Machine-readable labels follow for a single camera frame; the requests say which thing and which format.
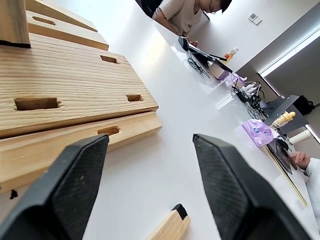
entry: white table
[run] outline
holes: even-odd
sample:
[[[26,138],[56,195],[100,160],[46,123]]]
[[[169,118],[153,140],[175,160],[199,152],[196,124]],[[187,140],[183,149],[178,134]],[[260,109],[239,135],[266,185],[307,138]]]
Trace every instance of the white table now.
[[[173,34],[165,29],[164,39],[161,27],[134,0],[56,2],[91,20],[110,44],[109,50],[126,56],[158,102],[157,115],[163,123],[158,134],[107,154],[85,240],[145,239],[177,203],[191,218],[185,240],[220,239],[202,185],[192,142],[195,133],[236,146],[310,236],[319,238],[302,175],[296,172],[294,182],[308,206],[240,126],[250,118],[246,107],[226,87],[214,89],[217,82],[189,68],[186,54],[175,48]],[[25,189],[17,191],[21,195]],[[8,194],[0,196],[1,218],[17,202],[8,198]]]

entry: person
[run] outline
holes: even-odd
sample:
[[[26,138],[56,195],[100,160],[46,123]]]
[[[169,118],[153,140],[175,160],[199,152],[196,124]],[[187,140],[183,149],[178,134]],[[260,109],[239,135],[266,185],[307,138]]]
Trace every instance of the person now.
[[[301,169],[305,170],[306,175],[309,177],[305,184],[320,232],[320,159],[311,158],[300,151],[293,152],[291,157]]]
[[[200,22],[202,12],[224,12],[232,0],[163,0],[152,19],[178,36],[187,37]],[[195,47],[197,41],[190,42]]]

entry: pine wood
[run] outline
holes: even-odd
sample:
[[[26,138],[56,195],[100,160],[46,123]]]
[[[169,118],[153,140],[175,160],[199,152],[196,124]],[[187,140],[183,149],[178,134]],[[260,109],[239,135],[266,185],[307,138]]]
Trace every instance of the pine wood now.
[[[162,124],[154,112],[0,140],[0,193],[35,181],[62,150],[81,139],[108,134],[108,151],[158,132]]]
[[[24,0],[0,0],[0,40],[30,43]]]
[[[52,1],[25,0],[25,7],[28,11],[58,19],[94,32],[98,32],[92,22],[59,5],[52,3]]]
[[[123,56],[33,33],[30,39],[31,49],[0,46],[0,139],[157,110]],[[142,101],[129,101],[136,95]],[[16,110],[20,98],[56,98],[59,108]]]
[[[105,39],[97,32],[31,11],[26,11],[26,16],[30,33],[101,50],[107,51],[109,49]]]
[[[182,220],[178,211],[173,210],[147,240],[180,240],[190,222],[189,216]]]

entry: mortise hole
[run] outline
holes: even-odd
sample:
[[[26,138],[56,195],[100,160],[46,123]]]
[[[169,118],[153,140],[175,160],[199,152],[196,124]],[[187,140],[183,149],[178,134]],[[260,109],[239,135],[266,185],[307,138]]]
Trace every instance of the mortise hole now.
[[[44,19],[44,18],[41,18],[41,17],[38,17],[38,16],[33,16],[32,18],[34,20],[36,20],[36,21],[39,21],[39,22],[42,22],[42,23],[45,23],[45,24],[56,25],[54,21],[50,21],[48,19]]]
[[[100,58],[102,59],[102,61],[106,61],[109,63],[113,63],[113,64],[118,63],[118,60],[114,57],[100,55]]]
[[[98,130],[98,134],[108,134],[109,137],[114,134],[118,134],[119,132],[120,132],[120,128],[117,126],[111,126],[111,127]]]
[[[36,109],[57,109],[59,108],[59,102],[56,97],[20,97],[14,100],[16,110],[29,111]]]
[[[129,102],[139,102],[144,100],[140,94],[128,94],[126,97],[128,98]]]

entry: wooden dowel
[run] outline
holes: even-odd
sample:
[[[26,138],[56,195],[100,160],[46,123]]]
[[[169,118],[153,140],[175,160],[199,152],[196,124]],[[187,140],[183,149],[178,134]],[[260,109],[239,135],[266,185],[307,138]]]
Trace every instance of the wooden dowel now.
[[[0,44],[30,48],[24,0],[0,0]]]

